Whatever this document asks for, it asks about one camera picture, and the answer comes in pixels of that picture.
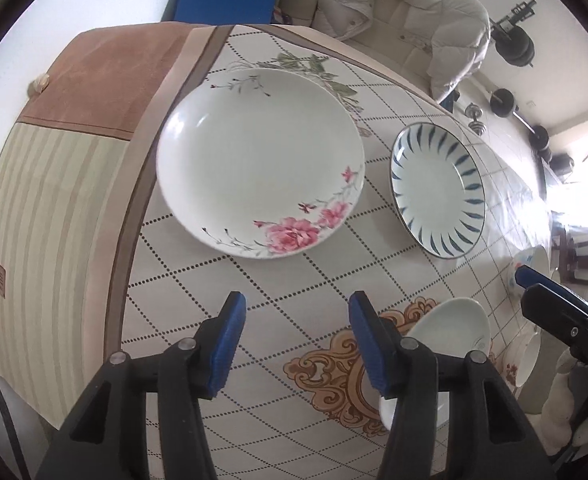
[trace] checkered tablecloth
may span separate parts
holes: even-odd
[[[215,316],[230,290],[241,291],[247,322],[228,382],[216,399],[201,403],[219,478],[374,478],[387,435],[351,338],[347,298],[365,290],[379,313],[405,329],[441,301],[474,298],[487,312],[492,354],[500,359],[524,326],[519,305],[506,291],[508,264],[523,248],[549,249],[548,214],[466,126],[365,68],[238,26],[210,73],[261,63],[317,82],[319,70],[333,75],[332,88],[356,121],[365,149],[359,203],[318,247],[283,259],[245,260],[196,241],[173,218],[156,186],[130,275],[122,348],[132,357],[162,352]],[[482,238],[457,260],[424,252],[392,206],[392,143],[418,121],[458,137],[482,176]],[[426,172],[424,178],[430,177]],[[149,396],[148,455],[152,475],[162,478],[155,402]],[[434,470],[443,468],[446,440],[444,428],[437,435]]]

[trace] oval plate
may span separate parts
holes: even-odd
[[[472,250],[485,223],[485,191],[474,159],[449,131],[411,124],[392,149],[396,208],[423,249],[439,258]]]
[[[279,258],[330,236],[356,204],[365,156],[329,92],[290,72],[224,72],[161,132],[156,173],[176,219],[227,254]]]

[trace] cup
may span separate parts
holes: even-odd
[[[520,388],[528,380],[540,350],[540,330],[516,336],[505,350],[503,379],[513,387]]]
[[[548,253],[542,245],[530,247],[529,249],[525,249],[524,251],[517,253],[510,263],[510,272],[507,278],[508,292],[516,300],[520,300],[520,297],[525,292],[525,289],[516,283],[516,279],[514,278],[516,269],[522,265],[527,265],[548,278],[551,274],[549,270]]]

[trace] white bowl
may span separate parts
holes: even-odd
[[[516,269],[522,265],[527,265],[548,278],[551,276],[548,253],[543,246],[537,245],[536,247],[530,247],[517,253],[510,263],[510,272],[507,277],[508,292],[517,300],[520,300],[520,297],[525,292],[525,289],[516,283],[516,279],[514,278]]]
[[[490,351],[490,323],[483,307],[469,298],[453,298],[429,311],[407,333],[432,352],[454,357],[465,357],[471,350]],[[439,392],[437,427],[450,419],[450,394]],[[380,420],[392,427],[396,399],[380,398]]]
[[[503,373],[505,381],[511,386],[520,388],[528,380],[540,350],[540,330],[538,332],[523,332],[514,338],[503,358]]]
[[[356,204],[365,156],[327,90],[267,68],[222,72],[173,110],[156,172],[174,217],[234,256],[278,258],[330,236]]]

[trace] plate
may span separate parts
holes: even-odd
[[[465,146],[431,123],[403,130],[392,149],[391,185],[405,226],[439,258],[472,250],[485,223],[485,191]]]
[[[365,157],[329,92],[269,68],[223,72],[168,118],[156,173],[176,219],[227,254],[278,258],[318,245],[356,204]]]
[[[465,357],[471,350],[489,354],[490,323],[483,307],[469,298],[453,298],[429,311],[407,333],[437,354]],[[439,392],[437,427],[450,419],[450,394]],[[378,411],[380,420],[392,427],[396,399],[380,398]]]

